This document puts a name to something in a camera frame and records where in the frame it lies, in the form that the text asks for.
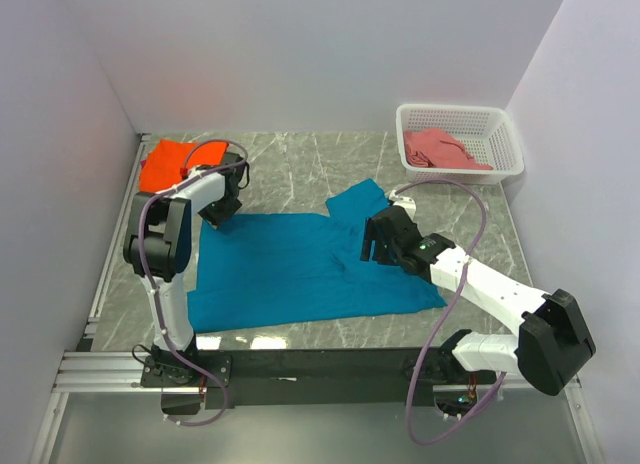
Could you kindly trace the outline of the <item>blue t shirt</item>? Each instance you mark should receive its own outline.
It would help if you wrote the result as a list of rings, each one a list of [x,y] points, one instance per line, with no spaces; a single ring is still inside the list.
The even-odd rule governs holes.
[[[360,258],[367,218],[388,206],[364,180],[326,202],[327,214],[237,214],[199,241],[187,295],[198,333],[439,308],[437,289]]]

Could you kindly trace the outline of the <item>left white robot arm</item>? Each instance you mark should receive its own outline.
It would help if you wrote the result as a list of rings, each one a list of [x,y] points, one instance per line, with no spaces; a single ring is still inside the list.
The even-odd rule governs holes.
[[[239,194],[248,183],[247,155],[227,151],[219,165],[192,166],[181,172],[178,183],[158,192],[139,192],[132,200],[123,256],[140,278],[152,309],[152,359],[176,385],[193,383],[200,372],[184,288],[192,221],[198,216],[217,227],[229,220],[241,208]]]

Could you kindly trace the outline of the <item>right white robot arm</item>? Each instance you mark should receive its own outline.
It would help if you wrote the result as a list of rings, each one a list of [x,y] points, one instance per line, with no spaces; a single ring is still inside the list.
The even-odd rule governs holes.
[[[429,348],[419,368],[428,381],[460,383],[474,372],[505,372],[555,396],[596,353],[573,295],[526,286],[440,234],[422,235],[402,207],[392,205],[367,219],[361,258],[396,265],[429,284],[459,291],[507,328],[505,334],[462,329]]]

